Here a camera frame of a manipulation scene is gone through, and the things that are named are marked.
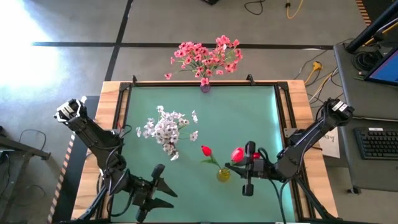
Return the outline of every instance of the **computer monitor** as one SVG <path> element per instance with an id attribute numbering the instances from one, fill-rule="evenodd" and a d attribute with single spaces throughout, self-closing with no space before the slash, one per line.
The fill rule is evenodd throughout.
<path id="1" fill-rule="evenodd" d="M 398 47 L 392 49 L 369 72 L 365 80 L 398 86 Z"/>

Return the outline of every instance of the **monitor screen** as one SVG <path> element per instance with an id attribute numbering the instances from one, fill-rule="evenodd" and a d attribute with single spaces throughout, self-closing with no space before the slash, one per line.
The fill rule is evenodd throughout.
<path id="1" fill-rule="evenodd" d="M 382 65 L 375 69 L 369 78 L 398 84 L 398 50 L 392 53 Z"/>

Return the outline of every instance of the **pink flower bouquet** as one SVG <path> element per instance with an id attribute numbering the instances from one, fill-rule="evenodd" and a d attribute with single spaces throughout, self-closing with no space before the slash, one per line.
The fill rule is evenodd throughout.
<path id="1" fill-rule="evenodd" d="M 201 43 L 183 42 L 179 50 L 174 52 L 170 63 L 176 61 L 182 63 L 182 71 L 191 71 L 195 78 L 200 78 L 200 85 L 209 85 L 209 79 L 214 74 L 222 75 L 224 70 L 227 73 L 233 73 L 236 70 L 238 62 L 243 58 L 241 49 L 236 47 L 239 41 L 231 42 L 228 37 L 222 35 L 216 39 L 217 47 L 209 51 Z M 173 73 L 165 74 L 166 79 L 170 80 Z"/>

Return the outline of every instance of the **yellow vase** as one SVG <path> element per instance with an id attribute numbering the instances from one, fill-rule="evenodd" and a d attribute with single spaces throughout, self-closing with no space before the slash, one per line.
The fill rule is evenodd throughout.
<path id="1" fill-rule="evenodd" d="M 231 177 L 231 173 L 228 168 L 222 168 L 217 172 L 217 179 L 220 182 L 227 182 Z"/>

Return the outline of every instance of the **purple vase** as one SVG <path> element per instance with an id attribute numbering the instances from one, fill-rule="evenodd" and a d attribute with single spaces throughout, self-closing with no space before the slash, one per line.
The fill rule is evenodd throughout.
<path id="1" fill-rule="evenodd" d="M 209 91 L 210 91 L 210 84 L 204 84 L 203 86 L 200 86 L 200 90 L 203 92 L 203 93 L 208 93 Z"/>

